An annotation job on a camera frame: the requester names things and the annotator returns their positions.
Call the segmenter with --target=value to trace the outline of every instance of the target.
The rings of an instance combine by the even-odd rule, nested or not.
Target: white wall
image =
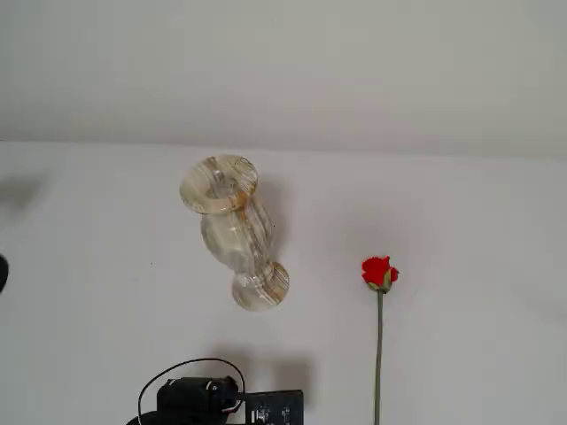
[[[0,140],[567,158],[566,4],[3,0]]]
[[[3,423],[125,423],[151,375],[218,354],[250,390],[304,389],[306,425],[370,425],[377,306],[360,262],[384,253],[400,269],[384,424],[567,422],[566,165],[240,151],[291,276],[282,305],[250,314],[178,194],[211,153],[0,143]]]

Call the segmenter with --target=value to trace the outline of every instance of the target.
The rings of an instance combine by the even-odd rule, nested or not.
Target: vase base
[[[271,277],[262,282],[257,276],[237,274],[232,281],[232,297],[249,312],[264,312],[280,304],[290,288],[290,276],[280,263],[273,263]]]

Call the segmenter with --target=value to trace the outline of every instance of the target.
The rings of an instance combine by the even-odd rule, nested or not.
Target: vase rim
[[[238,155],[208,157],[183,177],[183,202],[200,214],[224,214],[241,208],[258,185],[254,165]]]

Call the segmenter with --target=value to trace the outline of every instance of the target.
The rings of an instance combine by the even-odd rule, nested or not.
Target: black object
[[[4,289],[6,281],[8,281],[8,261],[0,255],[0,292]]]
[[[246,394],[238,391],[237,383],[230,376],[168,380],[158,391],[157,410],[140,414],[140,422],[142,425],[224,425],[229,414],[236,412],[243,401],[245,425],[303,425],[301,390]],[[139,425],[138,418],[128,425]]]

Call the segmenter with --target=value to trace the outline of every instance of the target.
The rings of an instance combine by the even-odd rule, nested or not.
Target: marble vase
[[[202,214],[201,234],[209,251],[235,273],[232,296],[246,310],[280,304],[289,276],[270,258],[274,225],[254,195],[258,174],[250,161],[235,155],[209,157],[183,178],[183,202]]]

